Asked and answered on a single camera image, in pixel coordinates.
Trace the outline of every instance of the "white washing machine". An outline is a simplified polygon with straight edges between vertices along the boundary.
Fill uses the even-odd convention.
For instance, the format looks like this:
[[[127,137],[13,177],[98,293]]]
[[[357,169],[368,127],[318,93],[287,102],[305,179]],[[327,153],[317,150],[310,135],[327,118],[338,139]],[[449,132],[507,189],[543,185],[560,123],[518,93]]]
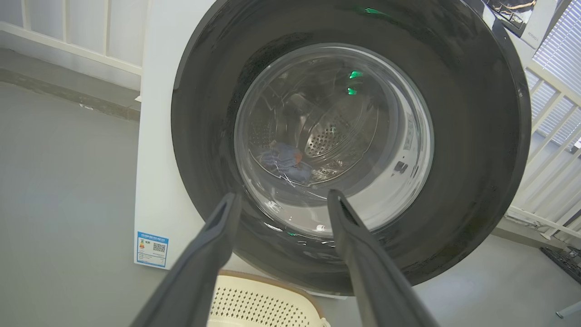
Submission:
[[[171,268],[231,191],[244,205],[227,269],[350,295],[325,207],[339,189],[412,284],[445,271],[518,188],[522,66],[555,6],[153,0],[135,263]]]

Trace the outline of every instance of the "laundry basket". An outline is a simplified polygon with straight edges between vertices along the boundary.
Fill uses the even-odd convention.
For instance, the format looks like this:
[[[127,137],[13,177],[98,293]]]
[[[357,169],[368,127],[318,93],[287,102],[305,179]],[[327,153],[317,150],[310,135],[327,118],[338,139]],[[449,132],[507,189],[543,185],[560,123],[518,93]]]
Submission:
[[[248,273],[221,271],[208,327],[330,327],[305,291]]]

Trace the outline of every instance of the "round black door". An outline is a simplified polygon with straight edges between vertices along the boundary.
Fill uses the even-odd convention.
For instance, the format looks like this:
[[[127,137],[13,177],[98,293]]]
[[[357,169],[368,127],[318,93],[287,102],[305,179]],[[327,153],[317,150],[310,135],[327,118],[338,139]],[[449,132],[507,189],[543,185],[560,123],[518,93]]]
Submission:
[[[206,219],[226,193],[243,195],[235,252],[319,292],[353,293],[329,189],[412,284],[456,264],[508,208],[530,137],[517,53],[483,10],[480,0],[217,1],[172,100],[196,209]]]

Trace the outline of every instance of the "window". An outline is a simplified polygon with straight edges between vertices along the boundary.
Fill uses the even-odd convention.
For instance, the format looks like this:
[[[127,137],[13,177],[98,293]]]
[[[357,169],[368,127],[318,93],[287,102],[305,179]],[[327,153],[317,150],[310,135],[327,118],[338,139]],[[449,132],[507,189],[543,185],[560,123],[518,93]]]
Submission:
[[[559,78],[571,90],[581,95],[581,0],[571,1],[543,41],[533,60]],[[526,77],[529,87],[532,88],[538,77],[529,71],[526,72]],[[533,120],[554,93],[555,90],[552,87],[544,84],[534,94],[531,99]],[[545,136],[550,134],[573,106],[573,102],[563,98],[537,132]],[[574,110],[571,117],[553,137],[553,141],[559,145],[576,133],[576,129],[581,125],[581,109]],[[576,139],[567,146],[567,150],[570,150],[576,142],[581,147],[581,141]]]

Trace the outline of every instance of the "clothes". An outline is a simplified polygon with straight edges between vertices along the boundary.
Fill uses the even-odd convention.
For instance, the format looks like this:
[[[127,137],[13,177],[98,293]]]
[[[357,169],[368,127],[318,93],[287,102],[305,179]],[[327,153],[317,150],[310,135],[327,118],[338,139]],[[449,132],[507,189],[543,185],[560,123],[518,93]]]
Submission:
[[[260,155],[260,164],[268,171],[296,183],[304,183],[311,177],[311,167],[302,161],[299,149],[282,142],[274,143]]]

